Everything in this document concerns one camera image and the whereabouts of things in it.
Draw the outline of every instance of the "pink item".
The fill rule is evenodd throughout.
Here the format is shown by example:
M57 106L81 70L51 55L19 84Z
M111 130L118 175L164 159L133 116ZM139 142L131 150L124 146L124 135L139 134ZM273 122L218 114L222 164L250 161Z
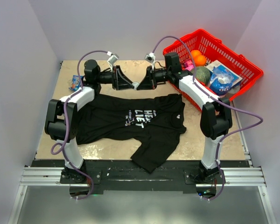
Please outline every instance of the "pink item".
M189 71L191 71L191 70L194 68L194 65L193 65L192 60L187 60L187 61L185 61L185 63L183 64L183 66L184 66L184 68L185 68L186 70L189 70Z
M191 71L193 68L194 68L194 65L190 65L190 66L188 66L188 67L185 68L185 69Z

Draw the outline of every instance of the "orange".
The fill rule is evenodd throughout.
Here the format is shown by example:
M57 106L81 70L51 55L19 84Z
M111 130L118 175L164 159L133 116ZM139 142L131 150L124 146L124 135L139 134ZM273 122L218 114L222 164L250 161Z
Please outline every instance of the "orange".
M201 52L199 50L192 50L191 55L195 59L198 55L201 55Z
M194 57L194 62L196 66L205 66L206 58L203 55L198 55Z

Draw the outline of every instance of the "work surface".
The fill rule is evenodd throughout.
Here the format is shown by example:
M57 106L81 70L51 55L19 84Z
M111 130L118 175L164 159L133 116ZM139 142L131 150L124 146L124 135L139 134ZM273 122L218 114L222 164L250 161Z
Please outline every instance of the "work surface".
M108 68L106 61L98 61L101 70ZM146 67L149 63L146 61L117 61L124 74L133 82L141 82ZM73 92L69 90L72 76L77 74L77 61L63 61L59 78L56 84L53 98L60 99L63 96L70 95ZM80 65L80 74L84 74L84 61ZM111 84L102 84L102 94L115 96L119 98L137 99L154 98L166 96L171 93L178 93L170 84L158 85L155 90L134 91L124 90L116 91L112 89ZM204 150L204 135L200 130L201 113L189 101L183 97L184 108L184 126L186 133L180 136L180 143L176 150L168 158L169 160L200 160ZM230 131L238 129L234 112L232 112L233 127ZM52 155L50 149L55 142L43 132L36 159L63 159L62 154ZM135 139L118 141L111 139L101 139L91 144L80 145L81 155L85 159L103 159L103 160L128 160L138 149L141 143ZM238 133L224 140L221 157L222 160L244 160L242 143Z

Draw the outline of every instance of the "metal frame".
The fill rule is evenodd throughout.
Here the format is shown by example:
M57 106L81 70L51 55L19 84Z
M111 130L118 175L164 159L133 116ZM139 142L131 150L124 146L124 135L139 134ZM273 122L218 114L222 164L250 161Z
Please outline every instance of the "metal frame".
M236 121L239 128L241 123L238 119L238 112L236 114ZM269 224L276 224L276 218L273 213L273 208L269 200L266 182L261 168L254 168L250 153L245 141L243 132L240 132L240 138L243 145L245 160L248 160L250 168L222 168L226 178L226 187L234 186L258 186L259 194L262 204L265 209L266 217ZM8 224L17 224L22 204L26 195L28 186L72 186L72 187L87 187L87 184L61 184L60 176L63 168L36 168L26 167L21 178L20 187L14 202L11 217ZM197 187L208 187L210 184L197 184Z

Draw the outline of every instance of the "t-shirt sleeve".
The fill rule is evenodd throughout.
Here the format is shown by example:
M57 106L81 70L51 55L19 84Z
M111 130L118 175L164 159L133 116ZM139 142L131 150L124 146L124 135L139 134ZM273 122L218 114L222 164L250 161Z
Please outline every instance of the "t-shirt sleeve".
M180 138L177 131L164 130L161 127L153 127L151 132L151 137L147 141L135 138L142 144L131 157L135 163L149 173L152 173L167 160L179 144Z

